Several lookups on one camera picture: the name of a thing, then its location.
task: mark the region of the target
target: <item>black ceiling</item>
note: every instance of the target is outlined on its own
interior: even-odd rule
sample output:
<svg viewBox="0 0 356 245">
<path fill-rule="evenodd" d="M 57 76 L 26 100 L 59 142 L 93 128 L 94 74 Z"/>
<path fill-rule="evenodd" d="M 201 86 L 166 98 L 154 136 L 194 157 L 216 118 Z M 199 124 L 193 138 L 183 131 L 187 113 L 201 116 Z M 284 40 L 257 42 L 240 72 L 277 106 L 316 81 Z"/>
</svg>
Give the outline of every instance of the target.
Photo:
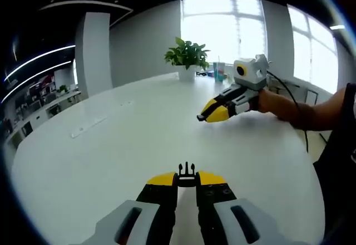
<svg viewBox="0 0 356 245">
<path fill-rule="evenodd" d="M 86 11 L 110 12 L 111 22 L 115 21 L 124 11 L 116 8 L 107 8 L 93 5 L 67 5 L 38 11 L 41 7 L 51 3 L 69 0 L 2 0 L 2 22 L 1 28 L 1 58 L 0 78 L 3 80 L 5 70 L 13 70 L 18 65 L 26 62 L 32 57 L 38 56 L 52 49 L 72 45 L 75 42 L 76 26 Z M 107 3 L 116 3 L 134 12 L 133 16 L 153 6 L 173 0 L 94 0 Z M 334 23 L 329 10 L 322 4 L 321 0 L 269 0 L 281 4 L 294 5 L 311 14 L 327 26 Z M 353 11 L 353 0 L 333 0 L 343 10 L 346 18 L 354 26 L 356 15 Z M 345 46 L 346 43 L 341 36 L 336 36 Z M 17 61 L 13 55 L 15 47 Z M 58 64 L 62 59 L 71 60 L 73 51 L 58 52 L 57 55 L 46 56 L 42 61 L 37 61 L 31 68 L 25 68 L 19 76 L 19 81 Z"/>
</svg>

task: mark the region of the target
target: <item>office room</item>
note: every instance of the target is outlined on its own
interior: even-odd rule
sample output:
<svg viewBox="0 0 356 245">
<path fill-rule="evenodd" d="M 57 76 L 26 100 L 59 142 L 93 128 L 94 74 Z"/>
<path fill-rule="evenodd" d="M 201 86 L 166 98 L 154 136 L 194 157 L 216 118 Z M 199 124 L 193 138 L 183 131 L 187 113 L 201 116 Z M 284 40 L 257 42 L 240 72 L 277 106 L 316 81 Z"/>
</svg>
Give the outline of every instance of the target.
<svg viewBox="0 0 356 245">
<path fill-rule="evenodd" d="M 350 244 L 350 2 L 4 3 L 5 244 Z"/>
</svg>

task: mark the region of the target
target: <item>green leaves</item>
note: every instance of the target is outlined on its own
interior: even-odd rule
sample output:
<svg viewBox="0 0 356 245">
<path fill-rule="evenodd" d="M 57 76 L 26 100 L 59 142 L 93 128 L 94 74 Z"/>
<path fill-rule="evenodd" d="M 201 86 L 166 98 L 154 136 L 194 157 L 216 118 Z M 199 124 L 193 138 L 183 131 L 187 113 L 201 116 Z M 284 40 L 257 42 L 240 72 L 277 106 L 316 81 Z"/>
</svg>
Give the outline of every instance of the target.
<svg viewBox="0 0 356 245">
<path fill-rule="evenodd" d="M 209 66 L 206 62 L 207 52 L 210 50 L 202 50 L 205 45 L 199 46 L 191 41 L 183 41 L 176 37 L 177 47 L 170 47 L 165 54 L 165 61 L 172 65 L 182 65 L 188 69 L 191 65 L 201 66 L 204 70 Z"/>
</svg>

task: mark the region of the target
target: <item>white column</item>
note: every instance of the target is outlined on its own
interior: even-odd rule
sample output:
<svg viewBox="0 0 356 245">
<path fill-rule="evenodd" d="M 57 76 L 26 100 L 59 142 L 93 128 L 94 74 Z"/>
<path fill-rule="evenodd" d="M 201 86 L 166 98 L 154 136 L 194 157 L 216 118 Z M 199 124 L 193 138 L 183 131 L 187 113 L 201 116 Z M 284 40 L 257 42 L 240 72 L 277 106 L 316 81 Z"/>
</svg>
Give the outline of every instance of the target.
<svg viewBox="0 0 356 245">
<path fill-rule="evenodd" d="M 110 14 L 87 12 L 77 27 L 76 67 L 83 98 L 112 89 L 109 24 Z"/>
</svg>

